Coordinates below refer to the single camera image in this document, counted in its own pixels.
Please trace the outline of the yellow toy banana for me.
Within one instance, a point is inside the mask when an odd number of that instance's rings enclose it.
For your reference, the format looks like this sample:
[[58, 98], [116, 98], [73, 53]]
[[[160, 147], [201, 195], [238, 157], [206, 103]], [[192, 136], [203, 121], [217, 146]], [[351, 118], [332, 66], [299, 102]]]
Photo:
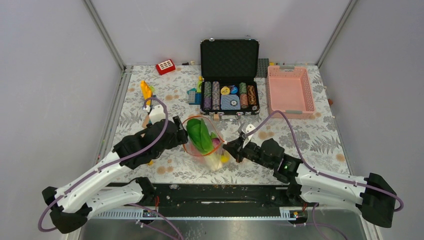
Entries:
[[230, 160], [230, 157], [228, 155], [222, 154], [220, 156], [220, 162], [221, 163], [227, 163]]

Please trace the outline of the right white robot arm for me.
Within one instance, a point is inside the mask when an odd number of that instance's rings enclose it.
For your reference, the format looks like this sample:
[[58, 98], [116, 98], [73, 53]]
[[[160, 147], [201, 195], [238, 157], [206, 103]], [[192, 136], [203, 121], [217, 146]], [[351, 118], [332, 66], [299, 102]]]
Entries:
[[379, 174], [365, 176], [330, 173], [307, 165], [286, 154], [273, 138], [261, 145], [248, 135], [252, 124], [239, 129], [239, 137], [223, 148], [237, 162], [248, 159], [273, 171], [273, 177], [287, 185], [287, 201], [293, 206], [303, 202], [324, 204], [352, 211], [382, 228], [391, 228], [396, 205], [396, 192]]

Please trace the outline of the purple toy onion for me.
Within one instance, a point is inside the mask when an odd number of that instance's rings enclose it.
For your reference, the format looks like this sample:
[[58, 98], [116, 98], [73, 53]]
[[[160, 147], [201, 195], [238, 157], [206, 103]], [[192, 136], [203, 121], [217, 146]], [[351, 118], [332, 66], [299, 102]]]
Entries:
[[221, 140], [219, 138], [213, 138], [212, 140], [213, 147], [216, 148], [221, 144]]

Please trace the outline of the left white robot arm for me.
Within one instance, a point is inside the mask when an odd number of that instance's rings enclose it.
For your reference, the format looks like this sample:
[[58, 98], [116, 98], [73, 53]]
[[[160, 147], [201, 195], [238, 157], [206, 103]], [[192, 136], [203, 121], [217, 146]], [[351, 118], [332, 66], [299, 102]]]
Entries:
[[42, 196], [54, 230], [69, 234], [92, 217], [119, 206], [152, 204], [156, 190], [147, 177], [136, 177], [125, 185], [104, 190], [108, 184], [141, 165], [158, 159], [166, 150], [188, 142], [179, 116], [167, 118], [162, 106], [149, 114], [145, 129], [127, 135], [95, 166], [63, 187], [46, 187]]

